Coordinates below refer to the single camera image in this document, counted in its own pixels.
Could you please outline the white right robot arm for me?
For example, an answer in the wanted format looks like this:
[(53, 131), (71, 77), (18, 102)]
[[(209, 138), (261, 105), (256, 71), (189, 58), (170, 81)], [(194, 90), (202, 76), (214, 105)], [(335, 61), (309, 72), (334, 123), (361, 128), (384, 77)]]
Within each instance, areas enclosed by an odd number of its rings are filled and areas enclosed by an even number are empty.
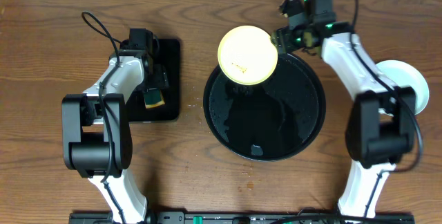
[(352, 223), (374, 218), (376, 202), (404, 154), (423, 138), (415, 118), (416, 93), (382, 73), (346, 22), (285, 27), (271, 34), (279, 53), (319, 50), (321, 59), (337, 74), (353, 99), (345, 143), (352, 165), (338, 211)]

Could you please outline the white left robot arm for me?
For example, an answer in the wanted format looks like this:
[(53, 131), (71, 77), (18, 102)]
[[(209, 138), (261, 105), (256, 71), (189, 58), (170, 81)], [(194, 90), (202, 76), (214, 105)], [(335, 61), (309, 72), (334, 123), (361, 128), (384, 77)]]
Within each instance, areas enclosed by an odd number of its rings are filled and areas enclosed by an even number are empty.
[(105, 216), (71, 216), (72, 223), (156, 223), (130, 163), (132, 123), (171, 122), (180, 112), (180, 48), (157, 55), (121, 49), (104, 74), (61, 103), (63, 157), (67, 168), (88, 179), (105, 198)]

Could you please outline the yellow green scrub sponge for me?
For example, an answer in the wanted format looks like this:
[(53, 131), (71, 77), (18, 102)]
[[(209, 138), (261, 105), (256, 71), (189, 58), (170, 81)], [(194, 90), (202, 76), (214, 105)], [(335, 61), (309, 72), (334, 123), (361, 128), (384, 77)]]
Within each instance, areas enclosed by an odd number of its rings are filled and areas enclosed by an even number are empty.
[(153, 109), (165, 104), (161, 90), (154, 88), (144, 93), (144, 104), (147, 109)]

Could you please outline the yellow plate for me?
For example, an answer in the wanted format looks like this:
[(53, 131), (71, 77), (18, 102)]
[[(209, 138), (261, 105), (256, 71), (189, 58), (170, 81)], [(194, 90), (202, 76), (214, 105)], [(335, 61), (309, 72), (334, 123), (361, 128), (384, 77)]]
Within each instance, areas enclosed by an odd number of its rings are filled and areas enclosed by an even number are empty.
[(231, 29), (218, 46), (218, 64), (233, 82), (255, 85), (269, 78), (278, 63), (270, 35), (255, 26)]

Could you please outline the light blue plate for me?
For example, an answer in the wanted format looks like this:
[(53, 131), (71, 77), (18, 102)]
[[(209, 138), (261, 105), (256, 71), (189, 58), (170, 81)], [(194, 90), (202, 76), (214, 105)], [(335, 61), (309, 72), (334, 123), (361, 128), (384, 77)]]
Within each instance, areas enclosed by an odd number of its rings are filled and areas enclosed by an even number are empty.
[(400, 87), (411, 86), (416, 93), (415, 114), (422, 112), (430, 98), (424, 76), (413, 66), (398, 60), (385, 60), (376, 67)]

